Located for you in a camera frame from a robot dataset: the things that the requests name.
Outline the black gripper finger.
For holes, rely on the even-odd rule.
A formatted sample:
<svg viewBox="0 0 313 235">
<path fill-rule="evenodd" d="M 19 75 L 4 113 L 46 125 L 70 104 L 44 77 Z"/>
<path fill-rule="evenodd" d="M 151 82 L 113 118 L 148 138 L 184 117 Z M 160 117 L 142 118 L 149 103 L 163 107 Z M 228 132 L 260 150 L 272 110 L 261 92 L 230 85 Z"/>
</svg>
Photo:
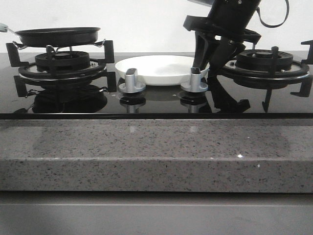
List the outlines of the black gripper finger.
<svg viewBox="0 0 313 235">
<path fill-rule="evenodd" d="M 195 31 L 196 49 L 193 67 L 205 69 L 214 51 L 216 50 L 215 36 L 200 31 Z"/>
<path fill-rule="evenodd" d="M 221 37 L 220 43 L 209 59 L 208 76 L 217 76 L 218 71 L 233 57 L 245 50 L 243 42 L 236 42 L 226 37 Z"/>
</svg>

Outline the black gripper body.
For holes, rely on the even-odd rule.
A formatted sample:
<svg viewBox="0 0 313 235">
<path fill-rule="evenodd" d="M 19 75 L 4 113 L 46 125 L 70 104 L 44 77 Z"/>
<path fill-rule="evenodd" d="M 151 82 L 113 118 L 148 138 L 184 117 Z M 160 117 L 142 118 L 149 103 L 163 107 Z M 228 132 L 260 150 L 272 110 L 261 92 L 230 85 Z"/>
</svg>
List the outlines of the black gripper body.
<svg viewBox="0 0 313 235">
<path fill-rule="evenodd" d="M 259 6 L 258 0 L 195 0 L 211 7 L 206 17 L 186 16 L 183 23 L 188 31 L 223 36 L 233 41 L 257 44 L 261 35 L 246 27 Z"/>
</svg>

